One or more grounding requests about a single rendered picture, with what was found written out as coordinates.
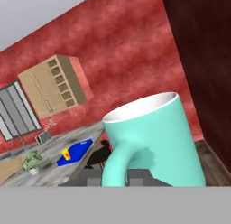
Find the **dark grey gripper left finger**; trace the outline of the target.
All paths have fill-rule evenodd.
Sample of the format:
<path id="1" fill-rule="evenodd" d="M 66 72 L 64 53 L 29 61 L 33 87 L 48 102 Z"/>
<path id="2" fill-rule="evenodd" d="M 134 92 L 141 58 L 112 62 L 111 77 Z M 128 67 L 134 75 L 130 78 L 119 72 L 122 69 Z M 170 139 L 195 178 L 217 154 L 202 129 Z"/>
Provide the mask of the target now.
<path id="1" fill-rule="evenodd" d="M 84 169 L 75 179 L 62 184 L 65 187 L 100 187 L 101 169 Z"/>

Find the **black chair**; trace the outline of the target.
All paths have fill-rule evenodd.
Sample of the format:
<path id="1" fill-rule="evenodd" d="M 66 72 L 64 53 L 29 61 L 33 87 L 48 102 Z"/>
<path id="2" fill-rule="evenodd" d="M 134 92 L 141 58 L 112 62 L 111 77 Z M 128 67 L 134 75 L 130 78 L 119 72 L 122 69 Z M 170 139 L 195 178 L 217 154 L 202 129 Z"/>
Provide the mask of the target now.
<path id="1" fill-rule="evenodd" d="M 88 159 L 85 166 L 86 169 L 92 169 L 94 164 L 103 163 L 107 160 L 109 155 L 112 153 L 110 144 L 107 140 L 102 140 L 103 145 L 100 149 L 97 149 Z"/>

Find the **beige wall cupboard with shelves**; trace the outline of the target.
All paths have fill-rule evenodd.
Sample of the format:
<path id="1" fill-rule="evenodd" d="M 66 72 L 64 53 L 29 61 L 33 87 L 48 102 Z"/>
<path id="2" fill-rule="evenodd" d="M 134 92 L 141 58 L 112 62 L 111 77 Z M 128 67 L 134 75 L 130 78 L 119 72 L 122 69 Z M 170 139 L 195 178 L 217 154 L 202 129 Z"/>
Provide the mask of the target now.
<path id="1" fill-rule="evenodd" d="M 18 78 L 39 118 L 54 116 L 94 97 L 77 57 L 53 55 Z"/>

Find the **window with grey blinds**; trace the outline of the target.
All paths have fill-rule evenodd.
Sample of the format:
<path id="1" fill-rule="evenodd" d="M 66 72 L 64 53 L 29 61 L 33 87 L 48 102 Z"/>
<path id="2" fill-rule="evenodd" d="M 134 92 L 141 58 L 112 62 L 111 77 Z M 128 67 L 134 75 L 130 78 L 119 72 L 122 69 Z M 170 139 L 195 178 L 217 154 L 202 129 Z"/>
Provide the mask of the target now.
<path id="1" fill-rule="evenodd" d="M 18 80 L 0 88 L 0 133 L 5 141 L 42 128 Z"/>

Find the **yellow cup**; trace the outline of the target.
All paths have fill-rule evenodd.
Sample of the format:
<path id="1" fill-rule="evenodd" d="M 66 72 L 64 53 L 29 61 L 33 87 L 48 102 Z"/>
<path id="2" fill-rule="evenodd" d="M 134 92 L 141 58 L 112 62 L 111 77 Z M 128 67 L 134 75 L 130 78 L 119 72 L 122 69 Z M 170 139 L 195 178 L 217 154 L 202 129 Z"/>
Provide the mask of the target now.
<path id="1" fill-rule="evenodd" d="M 70 160 L 71 159 L 71 156 L 70 156 L 70 153 L 69 153 L 69 150 L 67 148 L 63 149 L 61 151 L 62 155 L 64 156 L 64 158 L 66 160 Z"/>

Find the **blue tray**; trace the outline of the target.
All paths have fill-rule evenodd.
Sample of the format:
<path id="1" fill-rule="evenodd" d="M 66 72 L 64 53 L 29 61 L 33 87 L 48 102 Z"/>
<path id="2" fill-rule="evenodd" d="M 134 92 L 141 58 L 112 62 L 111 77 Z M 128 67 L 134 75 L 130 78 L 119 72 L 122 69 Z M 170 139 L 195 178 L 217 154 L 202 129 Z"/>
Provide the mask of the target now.
<path id="1" fill-rule="evenodd" d="M 57 161 L 57 165 L 62 166 L 66 164 L 79 162 L 92 144 L 93 144 L 92 139 L 87 139 L 87 140 L 75 143 L 70 148 L 67 148 L 69 150 L 71 159 L 66 160 L 64 156 L 62 155 L 61 158 Z"/>

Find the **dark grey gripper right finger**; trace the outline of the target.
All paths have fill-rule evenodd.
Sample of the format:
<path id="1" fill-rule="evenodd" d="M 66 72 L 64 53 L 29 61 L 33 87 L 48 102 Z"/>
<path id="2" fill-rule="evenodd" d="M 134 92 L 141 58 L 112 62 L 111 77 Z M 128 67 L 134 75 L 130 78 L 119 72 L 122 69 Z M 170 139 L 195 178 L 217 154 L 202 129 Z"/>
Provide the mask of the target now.
<path id="1" fill-rule="evenodd" d="M 168 186 L 168 183 L 153 178 L 148 169 L 129 169 L 125 185 L 132 187 L 161 187 Z"/>

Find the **green plant in white pot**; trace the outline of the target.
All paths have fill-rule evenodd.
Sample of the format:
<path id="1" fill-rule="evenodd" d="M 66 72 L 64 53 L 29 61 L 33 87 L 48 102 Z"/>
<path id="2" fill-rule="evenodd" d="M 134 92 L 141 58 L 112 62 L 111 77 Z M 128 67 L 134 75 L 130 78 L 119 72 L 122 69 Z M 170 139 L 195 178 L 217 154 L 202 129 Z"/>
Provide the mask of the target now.
<path id="1" fill-rule="evenodd" d="M 37 150 L 31 151 L 23 161 L 23 169 L 31 175 L 36 175 L 39 173 L 39 163 L 41 160 L 42 156 Z"/>

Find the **dark brown tall cabinet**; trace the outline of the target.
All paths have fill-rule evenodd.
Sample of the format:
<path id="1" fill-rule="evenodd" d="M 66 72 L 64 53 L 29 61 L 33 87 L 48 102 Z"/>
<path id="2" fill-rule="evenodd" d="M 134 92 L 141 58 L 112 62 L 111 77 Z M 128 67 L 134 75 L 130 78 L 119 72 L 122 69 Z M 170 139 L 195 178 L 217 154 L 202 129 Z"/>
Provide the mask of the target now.
<path id="1" fill-rule="evenodd" d="M 204 137 L 231 172 L 231 0 L 162 0 Z"/>

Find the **small grey appliance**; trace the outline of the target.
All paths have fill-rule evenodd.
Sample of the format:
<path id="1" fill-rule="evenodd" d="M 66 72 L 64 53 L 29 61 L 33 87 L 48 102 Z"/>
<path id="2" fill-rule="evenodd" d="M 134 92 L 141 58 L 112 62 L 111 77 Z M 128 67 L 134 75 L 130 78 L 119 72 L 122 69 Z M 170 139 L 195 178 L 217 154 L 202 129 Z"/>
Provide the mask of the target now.
<path id="1" fill-rule="evenodd" d="M 35 140 L 38 145 L 42 145 L 51 139 L 51 134 L 49 132 L 43 132 L 35 137 Z"/>

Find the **grey tap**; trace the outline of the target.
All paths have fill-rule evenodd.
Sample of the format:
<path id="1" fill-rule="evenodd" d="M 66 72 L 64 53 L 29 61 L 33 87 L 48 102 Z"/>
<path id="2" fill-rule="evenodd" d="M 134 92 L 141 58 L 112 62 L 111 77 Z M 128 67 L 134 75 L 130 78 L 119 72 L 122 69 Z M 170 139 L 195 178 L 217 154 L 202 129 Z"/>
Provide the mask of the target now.
<path id="1" fill-rule="evenodd" d="M 49 130 L 51 127 L 56 126 L 56 123 L 53 119 L 49 119 L 49 124 L 43 128 L 44 131 Z"/>

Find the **teal mug with white inside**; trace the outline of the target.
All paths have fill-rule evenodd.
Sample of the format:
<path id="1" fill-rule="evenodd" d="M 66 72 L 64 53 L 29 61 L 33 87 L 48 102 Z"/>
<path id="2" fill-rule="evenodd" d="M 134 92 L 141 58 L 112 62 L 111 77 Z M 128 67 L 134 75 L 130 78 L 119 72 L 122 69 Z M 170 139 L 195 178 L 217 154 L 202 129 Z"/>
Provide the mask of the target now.
<path id="1" fill-rule="evenodd" d="M 113 152 L 101 184 L 124 186 L 130 169 L 147 169 L 175 187 L 206 184 L 180 96 L 163 92 L 137 99 L 103 117 Z"/>

